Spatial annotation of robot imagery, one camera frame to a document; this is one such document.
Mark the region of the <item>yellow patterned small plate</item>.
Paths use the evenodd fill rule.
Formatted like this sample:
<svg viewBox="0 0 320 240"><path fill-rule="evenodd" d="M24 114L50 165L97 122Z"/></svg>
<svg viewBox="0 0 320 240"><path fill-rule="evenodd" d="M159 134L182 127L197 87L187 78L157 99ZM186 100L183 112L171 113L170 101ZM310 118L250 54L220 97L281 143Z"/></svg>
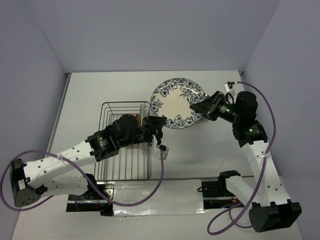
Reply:
<svg viewBox="0 0 320 240"><path fill-rule="evenodd" d="M135 119L136 119L136 121L137 121L137 125L140 126L140 124L141 124L140 115L139 115L139 114L136 114L136 115L135 115Z"/></svg>

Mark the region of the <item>blue floral white plate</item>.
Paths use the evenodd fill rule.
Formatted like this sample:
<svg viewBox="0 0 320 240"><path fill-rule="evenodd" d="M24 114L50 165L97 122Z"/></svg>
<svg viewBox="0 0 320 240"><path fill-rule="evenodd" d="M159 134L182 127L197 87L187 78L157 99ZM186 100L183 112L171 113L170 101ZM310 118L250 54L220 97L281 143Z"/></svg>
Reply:
<svg viewBox="0 0 320 240"><path fill-rule="evenodd" d="M202 87L187 78L171 78L155 88L150 97L150 110L155 117L166 117L165 126L170 129L185 129L196 124L200 113L190 108L202 102L207 94Z"/></svg>

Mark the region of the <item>red and teal floral plate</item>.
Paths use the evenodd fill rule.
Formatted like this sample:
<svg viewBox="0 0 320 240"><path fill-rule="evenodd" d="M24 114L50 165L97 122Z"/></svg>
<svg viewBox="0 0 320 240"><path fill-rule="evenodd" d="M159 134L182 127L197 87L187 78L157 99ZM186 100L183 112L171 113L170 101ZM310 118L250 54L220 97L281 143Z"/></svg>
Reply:
<svg viewBox="0 0 320 240"><path fill-rule="evenodd" d="M145 118L145 116L146 116L145 104L141 103L139 108L139 125L140 126L143 125L143 119Z"/></svg>

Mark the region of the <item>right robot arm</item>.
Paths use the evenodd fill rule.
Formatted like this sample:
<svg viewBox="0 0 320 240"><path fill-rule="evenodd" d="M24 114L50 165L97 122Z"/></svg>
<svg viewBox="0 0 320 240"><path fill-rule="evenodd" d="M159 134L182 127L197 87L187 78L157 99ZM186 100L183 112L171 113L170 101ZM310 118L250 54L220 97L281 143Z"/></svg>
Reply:
<svg viewBox="0 0 320 240"><path fill-rule="evenodd" d="M232 133L256 180L256 186L252 188L238 171L224 171L217 179L218 192L223 196L234 196L244 205L243 210L248 211L250 224L257 233L291 227L302 208L299 202L291 200L273 163L272 141L256 119L256 95L241 91L235 103L229 103L227 97L217 91L190 108L210 121L221 118L232 124Z"/></svg>

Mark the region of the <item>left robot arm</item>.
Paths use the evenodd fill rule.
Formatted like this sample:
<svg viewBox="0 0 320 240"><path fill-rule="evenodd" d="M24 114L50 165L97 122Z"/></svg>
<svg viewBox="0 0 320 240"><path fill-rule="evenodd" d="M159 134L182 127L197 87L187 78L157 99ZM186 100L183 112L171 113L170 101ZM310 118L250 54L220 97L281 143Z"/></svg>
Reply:
<svg viewBox="0 0 320 240"><path fill-rule="evenodd" d="M124 114L105 129L95 132L86 140L58 154L45 153L45 158L25 162L17 155L8 169L15 211L31 210L43 197L73 194L90 200L99 195L113 205L123 203L108 198L98 189L92 174L81 167L114 157L120 149L156 141L163 162L168 148L161 144L162 128L167 118L146 116L142 120L132 114Z"/></svg>

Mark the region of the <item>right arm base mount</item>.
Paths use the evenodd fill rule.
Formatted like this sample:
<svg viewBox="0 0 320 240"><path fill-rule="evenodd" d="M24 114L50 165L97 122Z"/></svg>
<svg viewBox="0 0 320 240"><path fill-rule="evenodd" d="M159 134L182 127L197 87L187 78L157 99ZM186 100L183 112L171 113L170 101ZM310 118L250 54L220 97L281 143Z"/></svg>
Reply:
<svg viewBox="0 0 320 240"><path fill-rule="evenodd" d="M205 210L229 208L239 199L227 190L226 179L234 176L241 176L236 170L223 171L215 180L205 180L197 189L203 197Z"/></svg>

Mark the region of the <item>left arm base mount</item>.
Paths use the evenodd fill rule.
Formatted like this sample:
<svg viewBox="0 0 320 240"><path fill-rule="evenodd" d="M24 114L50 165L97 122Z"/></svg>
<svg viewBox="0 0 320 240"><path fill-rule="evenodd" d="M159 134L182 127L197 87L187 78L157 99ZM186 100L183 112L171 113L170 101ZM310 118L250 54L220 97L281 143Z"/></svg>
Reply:
<svg viewBox="0 0 320 240"><path fill-rule="evenodd" d="M103 195L112 200L115 184L97 182L92 174L86 174ZM66 212L99 212L101 216L112 217L114 215L113 204L102 198L91 185L82 195L70 194L67 199Z"/></svg>

